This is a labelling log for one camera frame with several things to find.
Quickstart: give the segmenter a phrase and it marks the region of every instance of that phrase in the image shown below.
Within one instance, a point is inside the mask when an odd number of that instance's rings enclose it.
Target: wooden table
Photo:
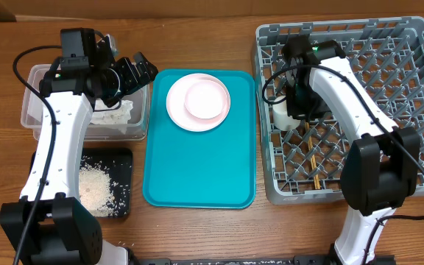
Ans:
[[[110,33],[122,56],[131,57],[142,51],[160,70],[210,68],[251,73],[250,51],[255,29],[261,24],[400,15],[412,14],[0,24],[0,207],[3,202],[17,201],[37,145],[32,131],[20,124],[24,87],[15,78],[11,65],[23,50],[59,44],[60,29],[91,27]],[[50,63],[59,52],[30,54],[20,62],[20,72],[27,77],[33,65]],[[126,219],[101,220],[105,239],[132,247],[139,258],[260,258],[326,253],[340,234],[347,204],[271,204],[264,193],[259,137],[256,135],[257,194],[254,203],[242,211],[155,208],[141,193],[146,141],[86,144],[128,146],[134,153],[131,214]],[[399,212],[424,213],[424,197],[406,200]],[[423,264],[424,222],[390,221],[376,250],[378,254],[395,254],[400,264]],[[0,228],[0,264],[10,264],[13,256],[14,250]]]

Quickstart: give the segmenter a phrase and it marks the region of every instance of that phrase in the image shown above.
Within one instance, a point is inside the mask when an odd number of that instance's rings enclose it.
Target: gray dish rack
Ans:
[[[400,127],[413,126],[422,137],[424,165],[424,18],[378,18],[291,24],[265,24],[256,29],[253,73],[261,121],[266,195],[274,204],[334,202],[343,199],[339,175],[349,143],[331,113],[303,126],[281,132],[272,123],[271,106],[261,98],[262,85],[285,66],[281,48],[295,35],[312,43],[336,40],[347,54],[359,82],[379,108]],[[269,99],[283,93],[282,75],[266,88]],[[307,146],[312,137],[313,148]],[[317,167],[311,170],[311,157]],[[314,189],[318,174],[321,189]],[[415,195],[424,196],[419,174]]]

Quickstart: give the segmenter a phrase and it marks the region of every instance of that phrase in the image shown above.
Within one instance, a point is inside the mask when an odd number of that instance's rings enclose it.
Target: teal mat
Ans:
[[[188,74],[222,81],[230,112],[212,130],[189,132],[166,112],[169,88]],[[144,197],[154,206],[246,208],[256,194],[256,110],[253,78],[243,71],[170,69],[152,93],[146,143]]]

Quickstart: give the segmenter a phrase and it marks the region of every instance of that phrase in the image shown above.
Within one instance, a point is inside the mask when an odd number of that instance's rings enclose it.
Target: metal grid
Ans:
[[[288,38],[310,34],[313,43],[334,39],[346,52],[354,74],[379,108],[400,127],[416,128],[422,137],[420,162],[424,165],[424,28],[413,30],[408,26],[416,19],[263,25],[257,29],[257,53],[260,54],[255,56],[259,59],[259,66],[256,66],[261,74],[260,86],[285,66],[280,49]],[[269,34],[258,36],[262,32]],[[284,83],[282,75],[266,88],[269,99],[285,93]],[[260,96],[258,101],[264,106],[265,111],[260,114],[261,119],[266,119],[268,129],[262,132],[267,133],[264,139],[269,143],[262,144],[273,147],[272,178],[280,194],[291,196],[314,190],[316,174],[325,192],[339,192],[339,175],[350,145],[335,118],[327,113],[322,119],[312,121],[308,132],[303,126],[281,132],[272,123],[271,106],[265,105]],[[307,140],[310,137],[314,145],[309,150]],[[314,170],[310,163],[312,155],[317,162]],[[424,186],[421,174],[417,183]]]

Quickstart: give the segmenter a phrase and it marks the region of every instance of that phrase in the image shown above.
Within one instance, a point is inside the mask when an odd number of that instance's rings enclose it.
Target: transparent bin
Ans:
[[[419,162],[424,166],[424,18],[375,18],[265,24],[256,29],[252,52],[255,91],[261,121],[266,196],[274,204],[334,202],[343,199],[339,176],[349,152],[338,121],[328,113],[301,127],[281,132],[264,103],[264,82],[286,67],[281,48],[297,35],[312,43],[337,41],[346,52],[353,72],[372,100],[400,127],[415,127],[421,137]],[[277,78],[266,87],[270,100],[285,83]],[[312,138],[309,151],[307,139]],[[311,168],[315,157],[317,167]],[[321,189],[315,189],[318,174]],[[418,174],[416,196],[424,196],[424,176]]]
[[[49,64],[32,67],[27,82],[38,90],[39,82],[49,70]],[[133,102],[130,111],[131,119],[127,124],[89,124],[85,141],[141,141],[146,136],[150,109],[149,86],[146,85],[123,100]],[[34,132],[34,138],[39,139],[42,127],[42,101],[26,88],[22,102],[21,124]]]

